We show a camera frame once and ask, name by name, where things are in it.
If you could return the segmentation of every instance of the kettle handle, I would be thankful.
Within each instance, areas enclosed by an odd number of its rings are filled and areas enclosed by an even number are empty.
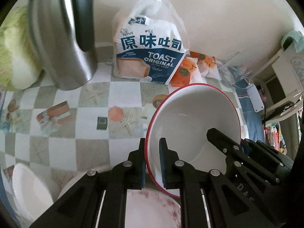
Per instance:
[[[94,45],[93,0],[72,0],[75,34],[82,51]]]

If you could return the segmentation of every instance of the blue cloth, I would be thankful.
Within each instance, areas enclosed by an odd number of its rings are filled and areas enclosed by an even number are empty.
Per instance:
[[[245,88],[248,86],[245,80],[236,83],[236,86]],[[251,100],[246,89],[236,89],[239,101],[244,114],[244,119],[248,128],[249,139],[253,141],[260,140],[265,143],[262,118],[259,113],[254,111]]]

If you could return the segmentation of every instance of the starfish print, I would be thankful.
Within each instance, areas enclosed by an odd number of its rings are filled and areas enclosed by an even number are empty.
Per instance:
[[[42,163],[42,158],[41,158],[41,154],[45,153],[46,151],[44,149],[41,149],[40,147],[38,147],[37,145],[35,145],[34,143],[32,143],[33,147],[35,148],[35,154],[39,157],[40,162]]]
[[[128,114],[126,115],[126,117],[124,117],[123,119],[121,119],[120,121],[120,125],[122,128],[125,128],[128,131],[128,134],[130,136],[133,135],[132,132],[132,125],[134,123],[137,123],[138,121],[134,118],[132,118],[134,116],[134,113],[132,112],[132,108],[129,110]]]
[[[91,86],[86,87],[87,92],[91,93],[89,96],[86,97],[86,100],[93,98],[94,103],[99,106],[99,97],[98,95],[102,94],[102,91],[97,91],[95,88]]]
[[[63,177],[60,177],[58,173],[55,175],[56,182],[60,188],[63,188],[73,177],[74,175],[71,176],[69,172],[65,172]]]
[[[60,189],[63,188],[63,180],[60,179],[60,177],[58,176],[58,173],[54,173],[54,175],[52,176],[52,179],[58,184]]]

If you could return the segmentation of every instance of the checkered tablecloth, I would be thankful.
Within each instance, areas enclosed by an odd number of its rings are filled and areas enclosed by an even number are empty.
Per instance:
[[[248,138],[247,127],[235,90],[211,78],[202,79],[231,99],[241,122],[242,138]],[[115,166],[136,150],[141,137],[145,137],[155,107],[153,99],[159,94],[168,95],[175,88],[155,83],[117,78],[112,65],[99,63],[94,77],[84,86],[71,91],[58,90],[50,76],[40,79],[26,90],[7,92],[2,119],[7,106],[16,100],[19,109],[14,116],[11,132],[0,131],[0,167],[8,181],[5,186],[12,194],[11,177],[4,169],[22,162],[37,173],[52,178],[63,188],[77,172],[101,165]],[[42,111],[67,101],[72,119],[49,136],[43,135],[36,116]],[[110,108],[122,109],[124,119],[119,122],[107,119],[107,129],[97,130],[98,117],[108,117]]]

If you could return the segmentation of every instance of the bowl rim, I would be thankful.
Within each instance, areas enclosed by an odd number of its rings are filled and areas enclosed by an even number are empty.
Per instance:
[[[151,176],[151,179],[152,181],[154,182],[154,184],[162,191],[164,192],[165,194],[171,196],[171,197],[174,197],[174,198],[180,198],[180,196],[176,196],[174,194],[171,194],[169,193],[168,191],[165,190],[165,188],[163,188],[162,186],[160,186],[160,184],[156,181],[153,173],[152,173],[152,170],[151,170],[151,167],[150,167],[150,163],[149,163],[149,160],[148,160],[148,142],[149,142],[149,136],[150,136],[150,132],[151,132],[151,128],[152,128],[152,125],[154,123],[154,120],[156,118],[156,115],[158,114],[160,108],[162,107],[162,105],[168,100],[168,98],[170,98],[173,94],[175,94],[176,92],[178,92],[179,90],[183,89],[183,88],[186,88],[186,87],[190,87],[190,86],[208,86],[208,87],[212,87],[214,89],[216,89],[217,91],[220,91],[222,94],[225,95],[225,97],[230,101],[230,103],[232,104],[232,107],[234,108],[235,110],[235,113],[237,114],[237,117],[238,117],[238,121],[239,121],[239,126],[240,126],[240,143],[241,143],[241,123],[240,123],[240,117],[237,113],[237,110],[234,106],[234,104],[232,103],[232,101],[230,100],[230,98],[220,89],[218,89],[217,87],[215,86],[212,86],[212,85],[209,85],[209,84],[205,84],[205,83],[192,83],[192,84],[187,84],[183,87],[180,87],[176,90],[174,90],[172,93],[170,93],[163,101],[162,103],[159,105],[159,107],[157,107],[156,111],[154,112],[151,120],[150,120],[150,123],[149,123],[149,126],[148,126],[148,130],[147,130],[147,134],[146,134],[146,139],[145,139],[145,149],[144,149],[144,153],[145,153],[145,161],[146,161],[146,165],[147,165],[147,169],[148,169],[148,172],[149,172],[149,175]]]

